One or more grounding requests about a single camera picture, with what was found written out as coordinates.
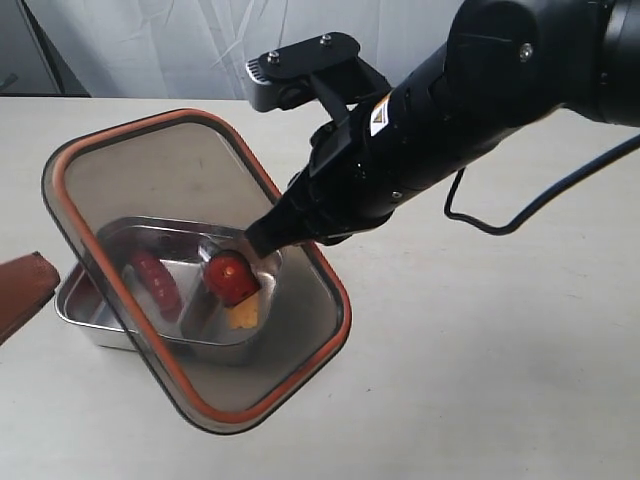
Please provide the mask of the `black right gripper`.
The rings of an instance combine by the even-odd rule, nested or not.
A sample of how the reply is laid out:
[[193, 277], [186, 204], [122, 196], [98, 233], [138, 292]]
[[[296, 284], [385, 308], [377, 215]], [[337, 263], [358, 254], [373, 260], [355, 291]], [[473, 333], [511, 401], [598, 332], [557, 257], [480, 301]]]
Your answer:
[[244, 231], [257, 258], [310, 240], [339, 243], [488, 153], [505, 129], [466, 109], [445, 62], [426, 60], [312, 148], [284, 196]]

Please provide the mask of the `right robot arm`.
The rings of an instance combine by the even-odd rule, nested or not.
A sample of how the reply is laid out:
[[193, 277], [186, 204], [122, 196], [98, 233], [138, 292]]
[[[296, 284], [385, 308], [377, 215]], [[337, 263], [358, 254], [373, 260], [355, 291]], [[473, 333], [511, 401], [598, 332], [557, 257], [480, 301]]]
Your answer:
[[397, 85], [359, 51], [353, 37], [332, 32], [247, 65], [255, 110], [316, 100], [330, 117], [311, 137], [307, 165], [248, 227], [258, 256], [375, 229], [558, 109], [639, 123], [635, 1], [466, 1], [447, 40]]

